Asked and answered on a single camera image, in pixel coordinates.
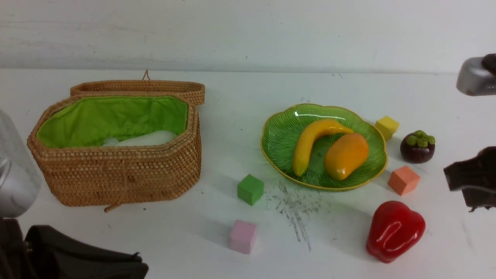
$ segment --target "green cube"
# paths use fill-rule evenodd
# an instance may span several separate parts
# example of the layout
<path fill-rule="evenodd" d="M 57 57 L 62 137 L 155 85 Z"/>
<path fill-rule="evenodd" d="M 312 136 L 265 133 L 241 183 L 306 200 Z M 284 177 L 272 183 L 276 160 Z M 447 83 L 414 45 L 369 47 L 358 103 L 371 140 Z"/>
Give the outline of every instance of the green cube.
<path fill-rule="evenodd" d="M 263 195 L 263 181 L 248 174 L 238 184 L 238 198 L 249 205 L 254 205 Z"/>

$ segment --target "toy banana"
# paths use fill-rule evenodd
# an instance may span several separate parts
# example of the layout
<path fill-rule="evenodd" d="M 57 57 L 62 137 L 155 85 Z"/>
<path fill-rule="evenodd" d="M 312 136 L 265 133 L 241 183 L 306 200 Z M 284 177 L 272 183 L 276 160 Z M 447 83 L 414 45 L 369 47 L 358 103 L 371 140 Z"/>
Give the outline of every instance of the toy banana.
<path fill-rule="evenodd" d="M 353 131 L 333 119 L 317 120 L 308 125 L 296 143 L 293 155 L 293 172 L 301 177 L 307 171 L 313 143 L 320 137 L 334 134 L 350 134 Z"/>

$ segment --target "orange cube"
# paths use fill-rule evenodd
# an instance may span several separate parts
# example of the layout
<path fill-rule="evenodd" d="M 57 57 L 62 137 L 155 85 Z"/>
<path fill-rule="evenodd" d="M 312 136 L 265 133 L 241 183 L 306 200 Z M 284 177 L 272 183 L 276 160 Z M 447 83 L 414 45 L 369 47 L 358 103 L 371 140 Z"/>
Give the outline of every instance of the orange cube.
<path fill-rule="evenodd" d="M 402 196 L 409 193 L 417 187 L 420 181 L 420 176 L 416 174 L 409 166 L 401 167 L 393 173 L 387 184 L 396 192 L 398 195 Z"/>

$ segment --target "basket handle loop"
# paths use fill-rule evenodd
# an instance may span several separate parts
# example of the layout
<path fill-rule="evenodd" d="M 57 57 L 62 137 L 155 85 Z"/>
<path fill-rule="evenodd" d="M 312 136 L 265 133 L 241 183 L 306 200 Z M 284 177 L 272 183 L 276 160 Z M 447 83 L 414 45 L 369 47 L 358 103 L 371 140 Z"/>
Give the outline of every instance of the basket handle loop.
<path fill-rule="evenodd" d="M 127 175 L 125 174 L 125 165 L 124 165 L 124 160 L 121 161 L 121 163 L 123 164 L 123 174 L 124 174 L 124 190 L 121 194 L 121 197 L 119 198 L 119 200 L 113 204 L 113 205 L 109 205 L 108 207 L 106 207 L 103 211 L 105 211 L 105 213 L 108 213 L 109 211 L 111 210 L 114 210 L 118 207 L 120 207 L 122 205 L 122 202 L 123 202 L 123 199 L 124 199 L 124 196 L 126 195 L 127 193 L 127 190 L 128 190 L 128 185 L 127 185 Z"/>
<path fill-rule="evenodd" d="M 145 74 L 143 75 L 143 78 L 141 78 L 141 80 L 145 80 L 145 77 L 147 77 L 148 80 L 151 80 L 150 76 L 148 75 L 148 69 L 146 69 Z"/>

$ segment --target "green plate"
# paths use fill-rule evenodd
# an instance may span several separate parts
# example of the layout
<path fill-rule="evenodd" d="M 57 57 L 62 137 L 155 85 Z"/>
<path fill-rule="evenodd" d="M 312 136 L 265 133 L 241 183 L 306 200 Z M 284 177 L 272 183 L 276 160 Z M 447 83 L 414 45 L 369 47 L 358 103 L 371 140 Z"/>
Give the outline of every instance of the green plate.
<path fill-rule="evenodd" d="M 327 176 L 323 163 L 325 153 L 342 134 L 323 137 L 314 143 L 305 175 L 297 177 L 292 170 L 293 152 L 300 134 L 310 123 L 322 118 L 334 118 L 363 135 L 369 144 L 367 161 L 343 181 Z M 295 183 L 320 190 L 337 192 L 356 189 L 379 176 L 387 165 L 386 142 L 382 134 L 356 113 L 341 107 L 299 104 L 276 113 L 265 122 L 260 145 L 265 158 L 282 175 Z"/>

